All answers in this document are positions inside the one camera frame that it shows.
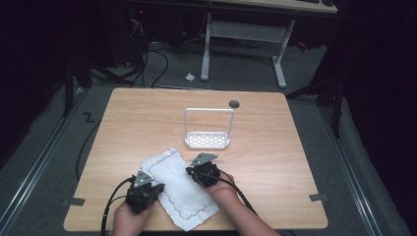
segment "metal frame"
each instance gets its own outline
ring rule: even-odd
[[[190,112],[230,112],[230,123],[227,134],[219,131],[194,131],[189,132],[188,114]],[[230,132],[233,126],[234,110],[233,109],[214,109],[214,108],[187,108],[184,110],[184,141],[189,148],[227,148],[230,144]]]

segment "hand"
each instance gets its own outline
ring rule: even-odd
[[[222,171],[220,171],[220,178],[227,180],[231,183],[234,183],[234,178],[230,174],[226,174]],[[204,191],[206,191],[211,198],[220,206],[224,207],[226,205],[229,205],[230,202],[239,201],[237,197],[237,193],[233,187],[230,185],[224,183],[223,181],[217,181],[214,185],[211,185],[208,188],[205,188],[201,186]]]
[[[114,211],[113,236],[138,236],[142,232],[153,205],[148,206],[140,214],[136,214],[132,212],[129,205],[123,202]]]

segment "white cloth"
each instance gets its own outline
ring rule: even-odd
[[[165,184],[159,201],[174,224],[189,231],[218,212],[218,205],[187,174],[181,154],[174,148],[154,156],[141,169],[153,178],[152,184]]]

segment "black cable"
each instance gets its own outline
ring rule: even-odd
[[[152,85],[150,86],[151,89],[153,89],[153,87],[155,86],[156,82],[159,80],[159,78],[162,77],[163,74],[165,74],[166,70],[168,69],[168,58],[165,55],[163,55],[162,53],[158,52],[158,51],[153,51],[153,52],[154,53],[157,53],[157,54],[159,54],[159,55],[161,55],[161,56],[163,56],[165,58],[165,60],[166,60],[166,66],[165,66],[165,69],[162,71],[162,73],[153,81]]]
[[[92,130],[89,132],[89,135],[86,137],[86,139],[84,140],[83,146],[81,147],[81,150],[79,152],[79,156],[77,157],[77,162],[76,162],[76,177],[77,177],[77,181],[80,181],[80,173],[79,173],[79,169],[78,168],[79,168],[79,165],[80,165],[81,155],[83,154],[84,148],[86,148],[87,141],[91,137],[91,135],[94,132],[94,130],[97,129],[97,127],[98,127],[98,125],[100,123],[101,123],[101,120],[99,120],[97,122],[97,124],[95,124],[94,128],[92,128]]]
[[[115,200],[122,198],[122,197],[119,197],[119,198],[117,198],[117,199],[113,200],[114,196],[116,195],[116,193],[117,193],[117,191],[120,189],[120,187],[122,187],[124,184],[126,184],[126,183],[128,183],[128,182],[133,183],[133,182],[135,181],[135,179],[136,179],[136,176],[135,176],[135,175],[132,175],[132,177],[130,177],[130,178],[128,178],[128,179],[125,179],[124,181],[122,181],[122,182],[121,182],[121,183],[120,183],[120,184],[116,187],[116,189],[115,189],[115,190],[113,191],[113,193],[111,194],[110,199],[108,200],[107,205],[106,205],[106,207],[105,207],[105,209],[104,209],[103,218],[102,218],[102,220],[101,220],[101,236],[105,236],[105,226],[106,226],[106,223],[107,223],[107,216],[108,216],[108,212],[110,211],[110,205],[111,205],[111,204],[112,204]]]
[[[254,210],[254,208],[252,207],[252,205],[249,203],[249,201],[246,199],[246,197],[243,195],[243,193],[242,193],[242,191],[240,191],[240,189],[234,184],[234,183],[232,183],[232,182],[230,182],[230,181],[227,181],[227,180],[225,180],[225,179],[222,179],[222,178],[219,178],[219,177],[214,177],[214,176],[211,176],[211,175],[207,175],[207,174],[204,174],[204,173],[199,173],[199,175],[203,175],[203,176],[206,176],[206,177],[209,177],[209,178],[212,178],[212,179],[216,179],[216,180],[219,180],[219,181],[221,181],[221,182],[224,182],[224,183],[226,183],[226,184],[228,184],[228,185],[230,185],[234,190],[236,190],[236,192],[239,194],[239,196],[240,196],[240,198],[242,199],[242,201],[243,201],[243,203],[245,204],[245,206],[249,209],[249,210],[251,210],[255,215],[258,215],[257,214],[257,212]]]

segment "wire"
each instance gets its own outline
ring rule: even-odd
[[[110,199],[107,202],[107,206],[104,209],[104,213],[103,213],[103,218],[101,220],[101,236],[105,236],[105,226],[107,224],[107,216],[108,216],[108,212],[110,211],[110,205],[113,204],[113,202],[117,199],[123,198],[123,197],[118,197],[115,200],[113,200],[114,196],[116,195],[117,191],[126,183],[130,182],[133,183],[136,179],[135,175],[132,175],[132,177],[125,179],[124,181],[122,181],[117,187],[116,189],[113,191],[113,193],[110,196]]]
[[[165,74],[166,70],[168,69],[168,58],[163,55],[162,53],[158,52],[158,51],[153,51],[154,53],[157,53],[161,56],[163,56],[166,60],[166,66],[165,69],[162,71],[162,73],[153,81],[152,85],[150,86],[151,89],[153,89],[153,87],[155,86],[156,82],[162,77],[163,74]]]
[[[195,36],[194,38],[190,39],[190,40],[184,41],[183,43],[193,42],[193,41],[199,40],[199,39],[201,39],[201,38],[204,38],[203,36],[200,36],[200,35],[202,34],[203,28],[204,28],[204,27],[205,27],[205,25],[206,25],[206,24],[205,24],[205,22],[206,22],[206,18],[207,18],[207,16],[208,16],[208,14],[207,14],[207,13],[205,13],[205,16],[203,17],[202,26],[200,27],[200,30],[199,30],[199,32],[196,34],[196,36]]]
[[[226,183],[226,184],[228,184],[228,185],[230,185],[234,190],[236,190],[236,192],[239,194],[239,196],[240,196],[240,198],[242,199],[242,201],[243,201],[243,203],[246,205],[246,207],[249,209],[249,210],[251,210],[255,215],[258,215],[257,214],[257,212],[254,210],[254,208],[252,207],[252,205],[249,203],[249,201],[246,199],[246,197],[243,195],[243,193],[242,193],[242,191],[240,191],[240,189],[234,184],[234,182],[232,183],[232,182],[230,182],[230,181],[227,181],[227,180],[225,180],[225,179],[222,179],[222,178],[219,178],[219,177],[214,177],[214,176],[211,176],[211,175],[207,175],[207,174],[204,174],[204,173],[199,173],[199,175],[203,175],[203,176],[206,176],[206,177],[209,177],[209,178],[212,178],[212,179],[216,179],[216,180],[219,180],[219,181],[221,181],[221,182],[224,182],[224,183]]]
[[[87,141],[91,137],[91,135],[94,132],[94,130],[97,129],[97,127],[98,127],[98,125],[100,123],[101,123],[101,119],[97,122],[97,124],[95,124],[94,128],[92,128],[92,130],[89,132],[89,135],[86,137],[86,139],[84,140],[83,146],[81,147],[81,150],[79,152],[79,156],[77,157],[77,162],[76,162],[76,177],[77,177],[77,181],[78,182],[80,182],[79,165],[80,165],[81,155],[83,154],[84,148],[86,148]]]

